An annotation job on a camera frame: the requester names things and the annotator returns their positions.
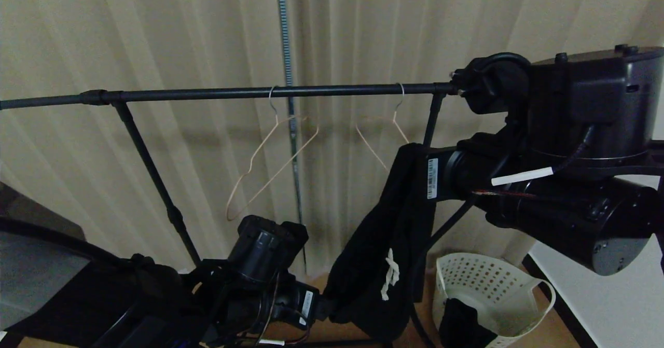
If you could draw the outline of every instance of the curtain fold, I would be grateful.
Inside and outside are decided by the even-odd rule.
[[[0,0],[0,99],[86,90],[159,90],[284,85],[277,0]],[[446,81],[472,58],[509,50],[531,61],[557,52],[661,45],[662,0],[287,0],[297,85]],[[306,142],[300,158],[308,275],[329,270],[376,203],[404,140],[424,135],[430,97],[298,98]],[[281,119],[284,98],[273,100]],[[249,158],[274,125],[268,100],[130,104],[199,253],[224,258],[237,239],[225,204]],[[444,100],[434,147],[503,115],[476,116],[463,100]],[[69,105],[0,113],[0,178],[78,223],[113,253],[143,253],[192,268],[131,140],[112,107]],[[290,157],[287,125],[259,152],[231,211]],[[439,204],[437,225],[459,202]],[[290,168],[245,214],[297,220]],[[473,210],[436,253],[468,250],[518,262],[533,240],[487,224]],[[294,271],[303,274],[301,256]]]

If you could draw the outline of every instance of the perforated basket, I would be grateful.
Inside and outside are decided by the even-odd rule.
[[[533,331],[556,302],[553,286],[529,276],[509,263],[479,254],[455,253],[436,261],[437,280],[433,315],[436,326],[445,313],[448,298],[477,310],[477,321],[498,337],[488,346],[508,346]],[[533,289],[545,283],[551,303],[539,310]]]

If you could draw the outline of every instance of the wire hanger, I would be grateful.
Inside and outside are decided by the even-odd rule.
[[[242,182],[242,179],[243,179],[246,175],[248,175],[249,173],[251,173],[251,170],[254,168],[254,158],[256,157],[256,155],[258,154],[258,152],[260,151],[260,149],[263,148],[263,146],[265,145],[265,143],[266,143],[266,142],[268,141],[268,139],[272,136],[272,134],[274,133],[274,131],[277,130],[277,127],[278,127],[279,125],[281,125],[281,124],[283,124],[283,123],[285,123],[285,122],[287,122],[287,121],[290,121],[290,120],[292,120],[292,119],[294,119],[294,118],[301,117],[301,116],[289,116],[288,118],[286,118],[286,119],[284,119],[284,120],[282,120],[282,121],[279,121],[279,114],[277,113],[277,109],[275,108],[275,106],[274,106],[274,104],[273,104],[273,102],[272,102],[272,91],[273,91],[276,87],[277,87],[277,86],[272,86],[272,88],[270,89],[270,94],[268,95],[268,99],[270,100],[270,107],[272,107],[272,109],[273,109],[273,111],[274,111],[274,126],[272,127],[272,130],[270,130],[270,133],[268,133],[268,135],[263,139],[263,142],[261,142],[260,145],[258,145],[258,148],[256,149],[256,151],[254,151],[254,154],[251,156],[251,159],[249,159],[249,170],[247,170],[246,173],[240,175],[240,178],[238,178],[238,181],[235,183],[235,186],[233,187],[233,190],[230,192],[230,196],[228,197],[228,202],[226,202],[226,220],[228,220],[228,221],[233,221],[234,219],[236,219],[236,218],[240,215],[240,213],[242,213],[245,209],[247,209],[247,207],[249,206],[249,204],[251,204],[251,203],[254,201],[254,199],[256,199],[256,197],[257,197],[261,192],[263,192],[263,190],[265,190],[265,189],[268,187],[268,185],[270,185],[270,183],[276,178],[276,176],[278,176],[279,173],[281,173],[282,170],[284,170],[284,169],[288,166],[288,164],[290,164],[290,162],[291,162],[292,160],[294,160],[294,159],[297,157],[297,155],[298,155],[298,154],[299,154],[299,153],[300,153],[305,147],[307,147],[307,146],[309,145],[309,143],[311,143],[311,141],[312,141],[314,138],[316,138],[316,136],[318,135],[318,132],[319,132],[320,129],[321,129],[321,128],[320,128],[320,124],[317,124],[317,125],[316,125],[316,132],[313,133],[313,136],[311,136],[311,138],[309,138],[309,139],[308,139],[308,140],[302,145],[302,147],[300,147],[299,150],[297,150],[297,152],[295,152],[295,153],[293,154],[293,156],[291,156],[291,158],[290,158],[288,161],[286,161],[285,164],[284,164],[281,168],[279,168],[279,170],[277,171],[277,173],[275,173],[275,174],[274,174],[274,175],[268,180],[268,182],[267,182],[265,185],[263,185],[263,187],[261,187],[261,188],[258,190],[258,192],[257,192],[256,194],[254,194],[253,197],[251,197],[251,199],[249,199],[249,201],[247,202],[247,204],[245,204],[245,206],[243,206],[239,211],[237,211],[237,213],[235,213],[234,216],[228,216],[228,211],[229,211],[229,209],[230,209],[230,202],[233,200],[233,197],[235,196],[235,192],[237,191],[237,189],[238,189],[240,183]],[[301,117],[301,119],[302,119],[303,122],[306,121],[308,118],[309,118],[309,117]]]
[[[404,86],[400,83],[397,83],[397,85],[401,86],[401,102],[399,102],[399,104],[397,104],[396,107],[394,107],[394,115],[392,116],[391,120],[387,117],[382,117],[382,116],[364,116],[362,118],[364,118],[364,119],[384,119],[384,120],[387,120],[387,121],[391,122],[394,126],[396,126],[396,129],[399,131],[399,133],[404,138],[406,143],[410,143],[410,141],[406,137],[406,134],[403,133],[403,130],[401,130],[401,127],[399,126],[399,124],[396,123],[396,112],[398,111],[399,106],[404,102],[404,97],[406,96],[406,90],[404,89]],[[369,142],[367,142],[367,139],[365,138],[365,136],[363,136],[362,131],[360,131],[360,128],[358,126],[358,123],[355,123],[355,130],[357,130],[357,133],[360,135],[360,138],[362,138],[363,142],[365,142],[365,145],[367,145],[367,147],[369,147],[369,151],[371,151],[371,153],[376,157],[376,159],[378,159],[378,161],[380,162],[382,167],[385,169],[385,171],[389,171],[389,169],[387,169],[387,165],[382,162],[379,155],[376,154],[376,152],[374,151],[372,146],[369,144]]]

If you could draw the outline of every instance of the wooden floor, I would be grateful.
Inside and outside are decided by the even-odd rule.
[[[318,289],[323,289],[327,283],[327,276],[313,280],[310,284]],[[434,287],[434,278],[430,275],[427,278],[427,285],[424,290],[424,303],[417,306],[417,310],[422,320],[422,324],[427,329],[429,336],[441,346],[438,341],[438,333],[431,318],[431,300],[432,289]],[[548,300],[542,292],[536,288],[535,298],[542,306],[548,305]],[[301,331],[287,324],[270,324],[265,333],[267,339],[297,339],[301,336]],[[367,339],[368,336],[353,324],[337,325],[325,320],[317,322],[311,329],[309,341],[334,341],[342,339]],[[395,348],[420,348],[424,343],[420,340],[412,324],[409,324],[403,335],[394,341]],[[23,339],[19,348],[65,348],[64,345],[38,341],[36,339]],[[524,336],[519,341],[511,345],[512,348],[579,348],[572,334],[567,330],[565,324],[555,311],[548,313],[543,322],[533,332]]]

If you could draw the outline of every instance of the white sticker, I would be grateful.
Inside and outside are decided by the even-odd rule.
[[[307,291],[307,293],[304,294],[304,303],[302,304],[302,315],[305,317],[309,317],[309,309],[311,308],[312,299],[313,299],[313,292]],[[307,322],[306,320],[304,320],[304,318],[300,317],[299,324],[306,326]]]
[[[438,159],[429,159],[429,168],[426,174],[426,198],[438,197]]]

